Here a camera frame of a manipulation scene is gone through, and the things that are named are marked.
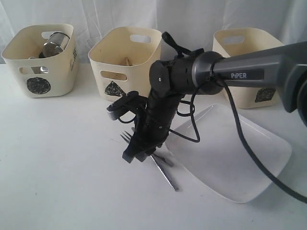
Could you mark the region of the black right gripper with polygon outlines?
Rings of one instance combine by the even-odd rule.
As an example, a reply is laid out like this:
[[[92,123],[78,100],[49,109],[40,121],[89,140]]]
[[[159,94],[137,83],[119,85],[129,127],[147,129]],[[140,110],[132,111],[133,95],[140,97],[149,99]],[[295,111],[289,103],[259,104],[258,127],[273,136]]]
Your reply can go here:
[[[144,162],[157,146],[161,146],[169,135],[169,129],[180,100],[180,93],[167,93],[160,97],[157,91],[150,91],[145,108],[145,117],[139,122],[131,142],[122,154],[122,158],[132,163],[134,159]]]

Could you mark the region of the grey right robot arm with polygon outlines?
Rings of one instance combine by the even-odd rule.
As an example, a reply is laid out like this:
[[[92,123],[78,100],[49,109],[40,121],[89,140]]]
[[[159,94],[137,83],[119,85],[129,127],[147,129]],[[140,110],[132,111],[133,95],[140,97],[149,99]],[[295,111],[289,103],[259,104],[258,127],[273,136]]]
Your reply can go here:
[[[131,162],[162,144],[180,100],[187,94],[214,95],[224,87],[274,88],[287,112],[307,120],[307,44],[279,46],[224,58],[208,51],[194,58],[156,61],[149,70],[151,91],[123,152]]]

